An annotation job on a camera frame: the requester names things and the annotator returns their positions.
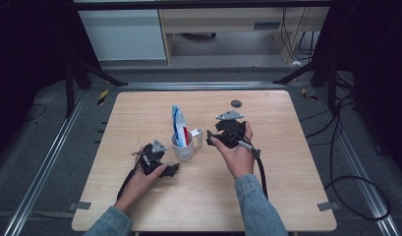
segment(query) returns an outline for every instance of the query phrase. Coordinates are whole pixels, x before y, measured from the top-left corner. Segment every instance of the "person's right hand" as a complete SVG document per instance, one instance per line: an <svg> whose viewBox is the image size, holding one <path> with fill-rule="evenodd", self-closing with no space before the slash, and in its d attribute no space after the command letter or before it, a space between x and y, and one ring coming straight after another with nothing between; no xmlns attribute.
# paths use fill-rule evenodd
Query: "person's right hand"
<svg viewBox="0 0 402 236"><path fill-rule="evenodd" d="M249 140L253 138L253 131L250 127L249 122L246 122L245 136ZM233 148L228 148L225 144L214 137L211 137L210 140L213 142L219 152L221 152L222 156L225 159L228 170L232 174L232 176L234 176L234 179L254 173L255 159L250 150L240 145Z"/></svg>

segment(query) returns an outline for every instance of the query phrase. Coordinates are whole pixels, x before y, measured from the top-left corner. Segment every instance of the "mug handle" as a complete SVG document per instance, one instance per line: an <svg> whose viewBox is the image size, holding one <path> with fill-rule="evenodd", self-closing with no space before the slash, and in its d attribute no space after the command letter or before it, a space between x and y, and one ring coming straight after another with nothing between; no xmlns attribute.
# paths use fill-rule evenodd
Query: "mug handle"
<svg viewBox="0 0 402 236"><path fill-rule="evenodd" d="M197 128L191 131L192 137L198 137L198 148L201 148L202 146L202 140L203 140L203 128Z"/></svg>

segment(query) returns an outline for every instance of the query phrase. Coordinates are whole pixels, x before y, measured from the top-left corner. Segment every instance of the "hand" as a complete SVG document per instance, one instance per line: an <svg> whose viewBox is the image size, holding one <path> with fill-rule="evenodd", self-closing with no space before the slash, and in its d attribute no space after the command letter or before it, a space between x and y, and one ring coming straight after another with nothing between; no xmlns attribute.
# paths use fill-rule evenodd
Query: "hand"
<svg viewBox="0 0 402 236"><path fill-rule="evenodd" d="M246 135L249 140L253 138L253 131L249 122L246 122ZM210 139L216 148L221 152L225 159L229 172L234 176L234 179L238 177L253 174L254 173L254 157L250 150L240 145L234 148L228 148L225 144L218 139L211 137Z"/></svg>
<svg viewBox="0 0 402 236"><path fill-rule="evenodd" d="M141 168L137 168L133 177L128 182L123 195L114 206L125 214L130 215L132 205L148 191L149 187L163 173L165 168L166 165L160 165L149 175L145 175Z"/></svg>

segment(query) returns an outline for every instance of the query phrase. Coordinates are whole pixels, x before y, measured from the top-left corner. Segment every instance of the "denim sleeve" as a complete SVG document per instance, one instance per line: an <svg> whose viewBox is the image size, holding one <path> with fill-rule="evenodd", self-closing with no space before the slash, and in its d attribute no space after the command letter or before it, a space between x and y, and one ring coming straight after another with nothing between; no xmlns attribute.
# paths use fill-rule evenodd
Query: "denim sleeve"
<svg viewBox="0 0 402 236"><path fill-rule="evenodd" d="M123 211L110 206L84 235L127 236L132 226L133 222Z"/></svg>
<svg viewBox="0 0 402 236"><path fill-rule="evenodd" d="M240 203L246 235L286 235L287 231L274 206L262 192L253 174L239 177L235 191Z"/></svg>

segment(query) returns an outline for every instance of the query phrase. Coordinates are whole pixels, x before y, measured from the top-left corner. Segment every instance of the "gray floor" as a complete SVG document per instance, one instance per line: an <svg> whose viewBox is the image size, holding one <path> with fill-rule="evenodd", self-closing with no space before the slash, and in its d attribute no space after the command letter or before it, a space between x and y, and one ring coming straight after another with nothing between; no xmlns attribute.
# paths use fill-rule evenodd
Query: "gray floor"
<svg viewBox="0 0 402 236"><path fill-rule="evenodd" d="M239 42L237 46L235 39L243 37L243 43ZM298 78L298 81L292 82L284 88L272 85L271 81L283 78L295 70L295 67L292 64L283 64L280 61L268 64L268 60L276 60L277 58L273 44L267 43L268 40L271 40L268 35L258 33L255 36L251 34L237 34L235 36L231 33L219 33L216 41L221 43L221 38L234 40L229 43L232 44L232 50L226 48L219 52L221 55L225 55L223 57L214 56L213 52L218 53L219 50L216 48L224 48L225 43L216 46L213 41L210 43L206 43L205 40L199 42L182 36L176 40L176 46L181 45L179 47L181 51L175 52L170 67L142 66L133 68L133 70L106 70L106 72L119 80L130 82L131 86L127 88L128 90L136 89L133 88L133 85L138 83L149 83L149 85L179 83L179 85L183 85L187 82L237 82L244 85L256 82L263 85L262 89L286 89L289 91L299 119L322 112L301 122L306 135L319 130L328 123L329 118L327 113L323 112L326 108L322 99L314 101L301 94L301 88L306 88L308 95L323 98L326 88L311 88L309 86L312 72L306 73ZM252 44L259 45L259 49L245 49L244 47L250 46L245 43L247 39L251 42L256 40ZM250 60L250 56L255 57L255 60ZM243 57L247 58L247 62L245 62L247 66L242 64ZM208 65L206 66L202 61L207 61ZM90 90L76 90L77 96L79 94L85 95L84 105L79 111L78 118L60 149L31 210L34 213L41 214L32 214L29 217L21 230L21 235L83 234L83 232L72 230L72 219L69 217L69 213L73 213L73 211L68 210L68 205L71 202L78 201L81 197L87 175L98 149L97 142L102 138L102 134L98 131L104 129L102 122L108 121L116 94L123 90L113 88L98 77L92 76L92 81L93 85ZM96 105L103 89L109 89L106 100L103 105ZM346 93L345 90L339 90L341 96ZM44 110L41 105L33 106L28 118L38 117L24 122L22 129L8 143L2 153L2 162L0 163L0 235L3 234L11 216L21 204L29 190L30 183L51 149L53 140L65 122L64 84L57 83L44 88L36 95L35 103L44 105L46 109ZM391 219L396 225L397 231L402 235L402 173L390 156L378 155L375 152L375 141L359 112L353 109L353 105L348 105L342 109L341 118L342 134L345 134L350 140L353 150L370 178L390 198L392 203ZM333 129L328 129L320 135L308 139L323 184L329 182L329 146L315 145L328 143L332 131ZM353 174L352 164L347 159L347 153L341 147L339 140L335 142L334 146L333 170L335 176ZM356 181L340 183L337 189L341 197L352 207L366 214L371 214L367 199ZM327 194L332 202L338 202L330 189L327 190ZM68 213L68 217L43 216L43 213L51 212L65 212ZM336 210L334 214L338 222L338 227L334 231L324 233L300 232L299 235L387 235L380 230L377 222L362 219L345 207Z"/></svg>

